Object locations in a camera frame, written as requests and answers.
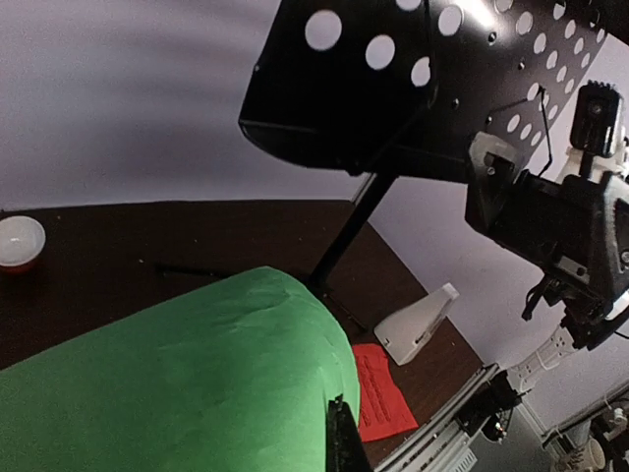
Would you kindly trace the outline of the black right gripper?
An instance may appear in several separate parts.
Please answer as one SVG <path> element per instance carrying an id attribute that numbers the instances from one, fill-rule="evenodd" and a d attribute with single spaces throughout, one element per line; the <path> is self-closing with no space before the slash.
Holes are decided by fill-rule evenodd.
<path id="1" fill-rule="evenodd" d="M 504 140 L 477 133 L 468 149 L 465 219 L 504 249 L 585 295 L 613 303 L 628 290 L 628 185 L 610 171 L 598 182 L 556 183 L 525 168 Z"/>

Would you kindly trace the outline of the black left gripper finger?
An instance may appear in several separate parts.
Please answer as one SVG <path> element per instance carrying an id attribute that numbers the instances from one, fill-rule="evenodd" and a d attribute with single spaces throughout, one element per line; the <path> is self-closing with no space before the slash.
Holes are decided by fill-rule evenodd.
<path id="1" fill-rule="evenodd" d="M 349 404 L 339 395 L 328 402 L 326 414 L 326 472 L 371 472 Z"/>

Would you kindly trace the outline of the red sheet music paper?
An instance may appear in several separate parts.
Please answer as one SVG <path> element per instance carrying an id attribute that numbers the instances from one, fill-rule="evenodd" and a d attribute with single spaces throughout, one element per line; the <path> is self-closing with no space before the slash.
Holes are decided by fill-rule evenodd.
<path id="1" fill-rule="evenodd" d="M 404 395 L 395 384 L 389 359 L 378 344 L 352 347 L 360 382 L 359 433 L 363 443 L 372 443 L 419 427 Z"/>

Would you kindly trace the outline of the white metronome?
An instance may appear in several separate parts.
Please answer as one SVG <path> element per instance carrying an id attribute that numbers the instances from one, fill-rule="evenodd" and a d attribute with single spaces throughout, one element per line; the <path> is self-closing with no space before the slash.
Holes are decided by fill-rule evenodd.
<path id="1" fill-rule="evenodd" d="M 430 341 L 459 297 L 451 283 L 387 316 L 373 333 L 397 366 L 409 364 Z"/>

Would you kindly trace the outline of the green cloth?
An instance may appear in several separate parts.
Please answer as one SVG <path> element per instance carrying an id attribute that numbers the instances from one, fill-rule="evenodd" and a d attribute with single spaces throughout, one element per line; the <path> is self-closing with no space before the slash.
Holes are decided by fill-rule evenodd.
<path id="1" fill-rule="evenodd" d="M 325 471 L 328 402 L 360 418 L 339 322 L 260 267 L 1 374 L 5 471 Z"/>

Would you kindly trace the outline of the black music stand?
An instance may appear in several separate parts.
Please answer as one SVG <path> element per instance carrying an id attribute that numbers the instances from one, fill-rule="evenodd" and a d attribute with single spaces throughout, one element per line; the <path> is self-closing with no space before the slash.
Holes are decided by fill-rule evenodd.
<path id="1" fill-rule="evenodd" d="M 468 187 L 468 149 L 478 132 L 494 135 L 529 161 L 529 139 L 512 118 L 544 133 L 548 102 L 567 96 L 534 51 L 539 34 L 574 26 L 599 46 L 609 1 L 487 3 L 490 23 L 469 13 L 459 28 L 439 22 L 452 1 L 406 10 L 393 1 L 284 1 L 257 60 L 239 116 L 244 136 L 283 161 L 375 179 L 367 198 L 307 279 L 319 290 L 400 177 Z"/>

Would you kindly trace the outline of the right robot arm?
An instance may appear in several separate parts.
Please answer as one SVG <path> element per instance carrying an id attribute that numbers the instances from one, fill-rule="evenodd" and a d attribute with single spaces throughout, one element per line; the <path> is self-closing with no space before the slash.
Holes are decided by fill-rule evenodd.
<path id="1" fill-rule="evenodd" d="M 471 140 L 467 168 L 468 224 L 543 272 L 527 293 L 523 319 L 531 319 L 540 301 L 564 306 L 549 339 L 507 371 L 512 388 L 526 393 L 628 320 L 628 184 L 609 169 L 598 181 L 547 180 L 526 170 L 512 145 L 484 132 Z"/>

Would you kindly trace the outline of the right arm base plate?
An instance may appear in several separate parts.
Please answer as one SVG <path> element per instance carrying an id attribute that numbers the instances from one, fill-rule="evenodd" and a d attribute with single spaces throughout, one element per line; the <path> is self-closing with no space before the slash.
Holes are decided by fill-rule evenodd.
<path id="1" fill-rule="evenodd" d="M 501 371 L 463 405 L 456 421 L 470 438 L 481 432 L 488 441 L 500 443 L 507 436 L 513 411 L 522 402 L 522 396 L 512 387 L 507 372 Z"/>

